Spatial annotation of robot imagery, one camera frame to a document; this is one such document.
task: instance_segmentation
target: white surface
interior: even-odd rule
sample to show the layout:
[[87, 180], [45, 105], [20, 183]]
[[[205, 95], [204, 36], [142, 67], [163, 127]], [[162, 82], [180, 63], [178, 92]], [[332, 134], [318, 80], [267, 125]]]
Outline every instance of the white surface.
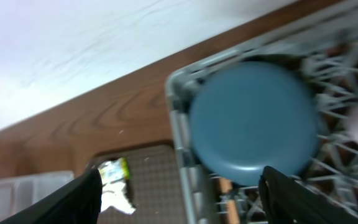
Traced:
[[0, 0], [0, 129], [296, 0]]
[[74, 179], [72, 171], [0, 180], [0, 221], [37, 203]]

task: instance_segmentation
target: gray crate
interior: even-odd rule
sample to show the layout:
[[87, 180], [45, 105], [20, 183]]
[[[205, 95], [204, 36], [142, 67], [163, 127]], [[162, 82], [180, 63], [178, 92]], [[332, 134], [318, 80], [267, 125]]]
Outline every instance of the gray crate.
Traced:
[[358, 0], [344, 1], [175, 71], [166, 95], [188, 223], [220, 223], [234, 199], [245, 223], [266, 223], [256, 186], [215, 194], [215, 174], [191, 150], [188, 107], [208, 77], [244, 60], [279, 63], [300, 74], [315, 91], [321, 150], [296, 181], [358, 217], [358, 145], [343, 128], [346, 109], [358, 101]]

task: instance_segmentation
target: dark mat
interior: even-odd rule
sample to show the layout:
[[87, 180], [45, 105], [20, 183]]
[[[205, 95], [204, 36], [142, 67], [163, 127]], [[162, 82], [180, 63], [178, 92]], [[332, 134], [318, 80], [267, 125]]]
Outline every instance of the dark mat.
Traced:
[[175, 151], [169, 146], [155, 146], [106, 154], [90, 166], [105, 160], [125, 157], [131, 172], [130, 197], [136, 207], [132, 215], [109, 208], [99, 215], [98, 224], [107, 223], [186, 223]]

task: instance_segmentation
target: blue plate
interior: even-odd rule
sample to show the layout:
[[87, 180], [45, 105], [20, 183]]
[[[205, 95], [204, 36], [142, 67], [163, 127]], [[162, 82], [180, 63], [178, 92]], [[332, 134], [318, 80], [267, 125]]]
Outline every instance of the blue plate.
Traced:
[[242, 185], [257, 185], [265, 166], [297, 174], [318, 147], [318, 114], [307, 87], [265, 62], [214, 74], [191, 104], [190, 128], [202, 163]]

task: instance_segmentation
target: black object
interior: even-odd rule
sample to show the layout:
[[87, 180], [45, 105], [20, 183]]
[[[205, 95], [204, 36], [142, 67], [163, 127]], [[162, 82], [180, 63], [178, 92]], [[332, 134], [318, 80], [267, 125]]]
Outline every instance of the black object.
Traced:
[[270, 224], [358, 224], [356, 217], [269, 166], [259, 180], [259, 195]]
[[100, 173], [92, 169], [0, 224], [96, 224], [101, 195]]

